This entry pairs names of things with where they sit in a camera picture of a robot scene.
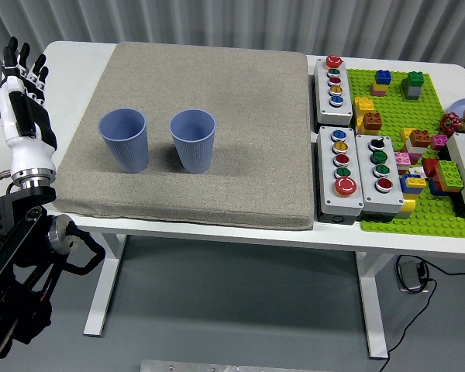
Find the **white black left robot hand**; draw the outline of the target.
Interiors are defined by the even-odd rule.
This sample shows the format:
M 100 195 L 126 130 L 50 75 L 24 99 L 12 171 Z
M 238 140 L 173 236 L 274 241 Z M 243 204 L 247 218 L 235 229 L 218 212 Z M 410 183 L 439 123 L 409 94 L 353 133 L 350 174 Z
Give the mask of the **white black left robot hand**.
M 26 66 L 30 45 L 18 48 L 13 36 L 3 50 L 0 85 L 0 114 L 6 145 L 12 151 L 11 175 L 17 179 L 31 170 L 45 170 L 53 180 L 52 156 L 57 138 L 44 107 L 44 88 L 49 73 L 46 56 L 41 54 L 32 68 Z

